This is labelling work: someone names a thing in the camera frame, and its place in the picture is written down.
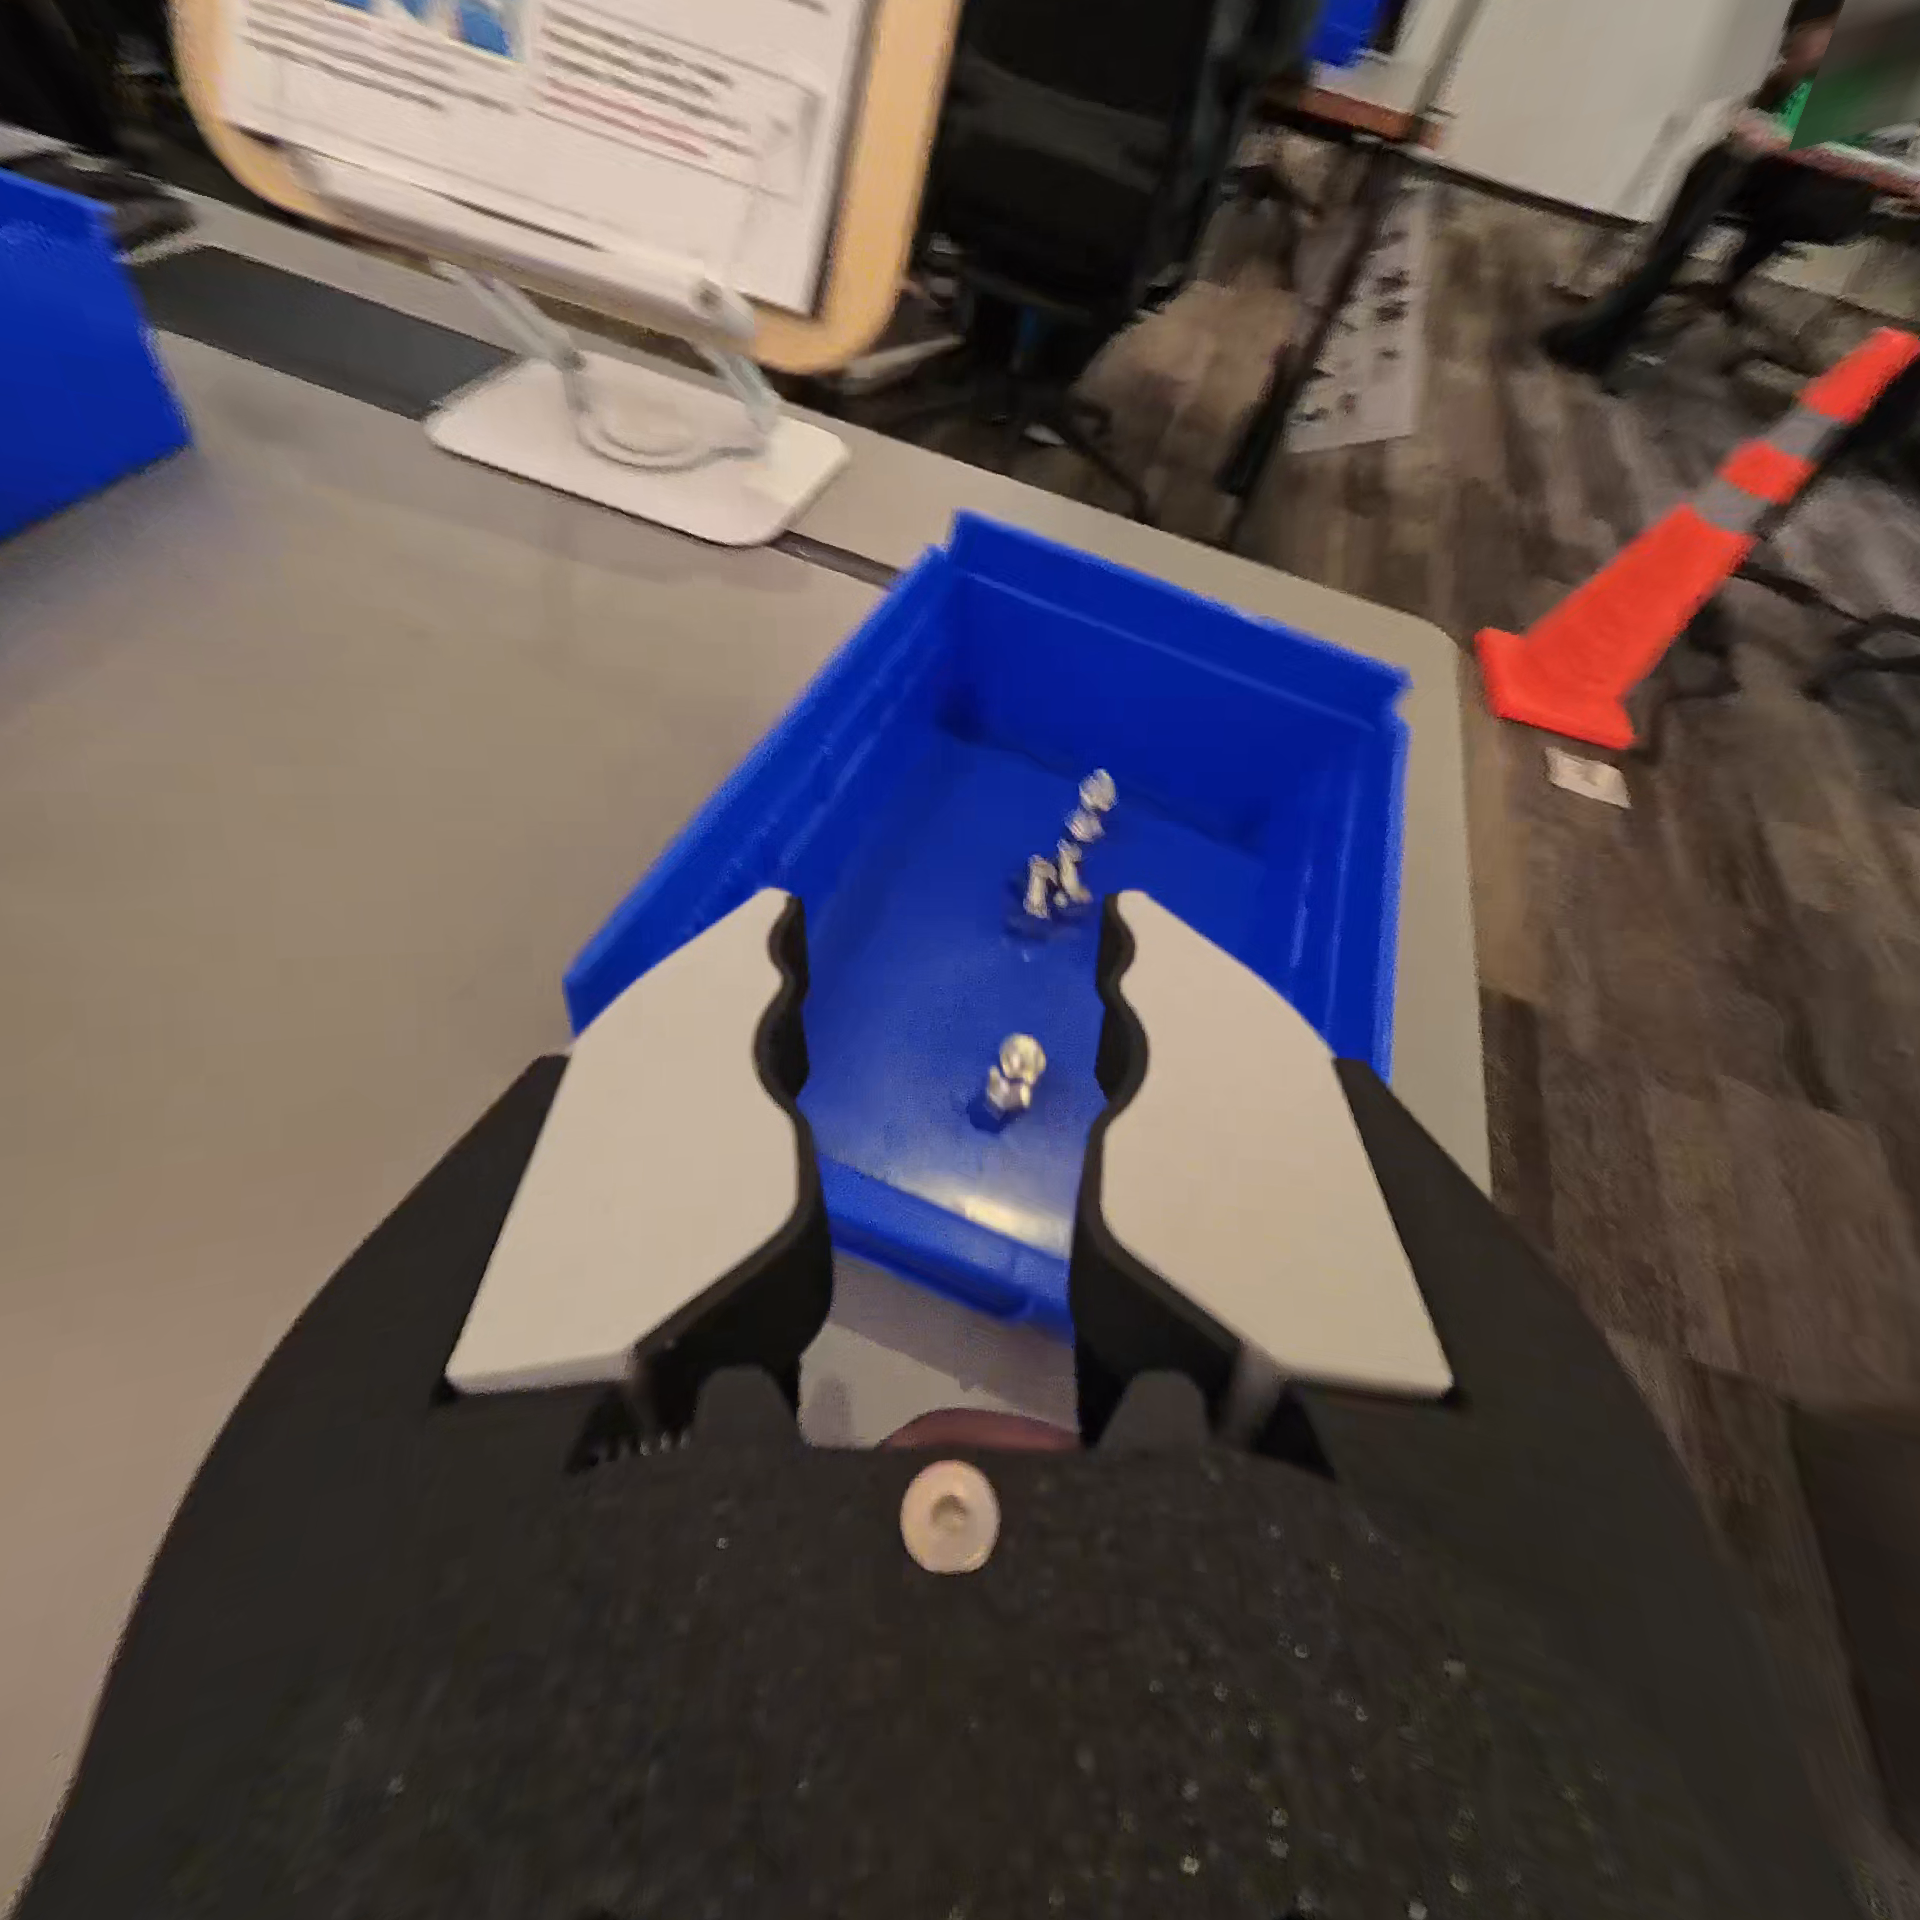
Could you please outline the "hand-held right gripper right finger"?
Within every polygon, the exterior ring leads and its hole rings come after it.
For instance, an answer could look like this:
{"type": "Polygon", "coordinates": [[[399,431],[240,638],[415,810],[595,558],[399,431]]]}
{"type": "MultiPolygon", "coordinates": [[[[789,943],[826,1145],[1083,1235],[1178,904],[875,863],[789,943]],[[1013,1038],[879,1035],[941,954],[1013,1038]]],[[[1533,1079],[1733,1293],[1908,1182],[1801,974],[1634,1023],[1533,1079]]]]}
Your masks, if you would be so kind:
{"type": "Polygon", "coordinates": [[[1103,1106],[1073,1211],[1087,1445],[1137,1381],[1263,1445],[1301,1387],[1445,1405],[1455,1368],[1351,1102],[1351,1064],[1140,890],[1103,906],[1103,1106]]]}

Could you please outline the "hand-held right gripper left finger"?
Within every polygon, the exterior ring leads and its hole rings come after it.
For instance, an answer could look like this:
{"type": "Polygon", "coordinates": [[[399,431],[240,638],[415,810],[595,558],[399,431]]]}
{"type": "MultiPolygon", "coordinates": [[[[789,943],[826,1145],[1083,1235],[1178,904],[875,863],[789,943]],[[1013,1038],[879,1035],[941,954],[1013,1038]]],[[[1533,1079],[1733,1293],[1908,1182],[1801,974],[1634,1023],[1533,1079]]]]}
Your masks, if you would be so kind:
{"type": "Polygon", "coordinates": [[[764,887],[576,1038],[452,1342],[465,1397],[621,1385],[661,1433],[713,1376],[789,1409],[833,1309],[833,1237],[800,1094],[802,904],[764,887]]]}

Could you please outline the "blue plastic bin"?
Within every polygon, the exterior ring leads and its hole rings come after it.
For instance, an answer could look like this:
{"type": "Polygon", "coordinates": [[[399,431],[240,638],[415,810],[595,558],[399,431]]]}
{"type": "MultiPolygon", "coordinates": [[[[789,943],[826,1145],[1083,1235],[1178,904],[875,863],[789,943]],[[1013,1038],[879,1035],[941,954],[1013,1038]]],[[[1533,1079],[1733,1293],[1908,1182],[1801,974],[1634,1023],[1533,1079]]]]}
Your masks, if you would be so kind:
{"type": "Polygon", "coordinates": [[[91,202],[2,176],[2,541],[191,447],[183,407],[91,202]]]}
{"type": "Polygon", "coordinates": [[[1117,805],[1089,890],[1140,890],[1387,1077],[1407,670],[955,514],[564,974],[576,1033],[760,890],[804,911],[807,1085],[840,1254],[1069,1341],[1099,1112],[1097,906],[1023,925],[1079,782],[1117,805]],[[1032,1113],[970,1105],[1013,1033],[1032,1113]]]}

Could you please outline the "orange traffic cone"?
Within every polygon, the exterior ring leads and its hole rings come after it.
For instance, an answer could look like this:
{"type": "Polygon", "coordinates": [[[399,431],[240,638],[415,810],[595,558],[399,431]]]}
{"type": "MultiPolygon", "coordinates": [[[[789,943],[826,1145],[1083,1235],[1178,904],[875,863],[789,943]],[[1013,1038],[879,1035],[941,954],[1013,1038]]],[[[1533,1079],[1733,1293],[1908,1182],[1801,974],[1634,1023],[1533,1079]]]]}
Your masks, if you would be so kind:
{"type": "Polygon", "coordinates": [[[1915,418],[1915,366],[1911,331],[1867,335],[1554,608],[1522,631],[1479,631],[1473,651],[1489,714],[1578,747],[1647,752],[1637,709],[1655,711],[1649,686],[1679,648],[1715,627],[1728,586],[1825,608],[1819,592],[1764,568],[1760,553],[1834,466],[1866,454],[1873,433],[1915,418]]]}

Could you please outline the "white board stand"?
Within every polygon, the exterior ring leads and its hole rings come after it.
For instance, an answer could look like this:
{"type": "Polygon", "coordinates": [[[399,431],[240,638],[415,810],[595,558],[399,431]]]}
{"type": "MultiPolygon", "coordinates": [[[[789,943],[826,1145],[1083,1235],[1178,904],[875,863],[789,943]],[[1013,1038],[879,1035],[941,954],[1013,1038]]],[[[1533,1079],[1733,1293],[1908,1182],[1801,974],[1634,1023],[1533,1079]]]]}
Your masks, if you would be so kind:
{"type": "Polygon", "coordinates": [[[844,439],[784,409],[746,307],[704,283],[657,311],[707,379],[579,344],[501,275],[440,264],[509,331],[512,361],[443,401],[434,448],[667,534],[756,550],[793,534],[851,466],[844,439]]]}

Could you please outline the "wooden display board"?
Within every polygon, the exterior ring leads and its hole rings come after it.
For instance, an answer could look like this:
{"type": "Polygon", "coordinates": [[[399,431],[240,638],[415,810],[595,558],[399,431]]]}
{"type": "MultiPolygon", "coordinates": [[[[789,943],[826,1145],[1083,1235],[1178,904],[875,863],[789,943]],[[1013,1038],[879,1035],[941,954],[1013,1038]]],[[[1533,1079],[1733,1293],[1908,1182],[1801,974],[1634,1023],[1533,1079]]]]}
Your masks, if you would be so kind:
{"type": "MultiPolygon", "coordinates": [[[[251,198],[279,217],[495,275],[605,322],[711,339],[703,315],[680,321],[661,297],[617,275],[610,253],[564,243],[447,198],[321,160],[236,126],[223,105],[233,5],[168,8],[177,77],[199,135],[251,198]]],[[[775,374],[818,375],[868,351],[897,311],[922,211],[961,5],[885,3],[872,11],[866,74],[848,122],[833,243],[807,315],[753,303],[747,354],[775,374]]]]}

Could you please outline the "black office chair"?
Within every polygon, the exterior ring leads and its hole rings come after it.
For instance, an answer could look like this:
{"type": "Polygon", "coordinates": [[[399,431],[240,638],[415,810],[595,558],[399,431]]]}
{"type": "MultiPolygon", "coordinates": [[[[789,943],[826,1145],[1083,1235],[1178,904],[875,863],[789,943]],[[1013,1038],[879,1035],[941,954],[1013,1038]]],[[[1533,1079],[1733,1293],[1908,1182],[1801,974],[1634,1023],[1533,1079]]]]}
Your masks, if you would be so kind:
{"type": "Polygon", "coordinates": [[[1186,283],[1265,88],[1322,5],[973,3],[962,8],[922,237],[951,258],[957,370],[905,424],[970,416],[1066,443],[1148,522],[1074,387],[1186,283]]]}

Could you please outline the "printed instruction sheet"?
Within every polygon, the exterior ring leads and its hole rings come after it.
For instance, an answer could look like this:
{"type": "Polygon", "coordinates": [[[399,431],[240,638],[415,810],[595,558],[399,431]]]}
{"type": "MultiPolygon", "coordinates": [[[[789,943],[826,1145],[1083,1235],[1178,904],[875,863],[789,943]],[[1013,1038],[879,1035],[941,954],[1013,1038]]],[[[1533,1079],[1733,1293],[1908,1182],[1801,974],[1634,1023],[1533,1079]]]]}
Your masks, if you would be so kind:
{"type": "Polygon", "coordinates": [[[807,315],[873,5],[224,5],[224,115],[321,166],[807,315]]]}

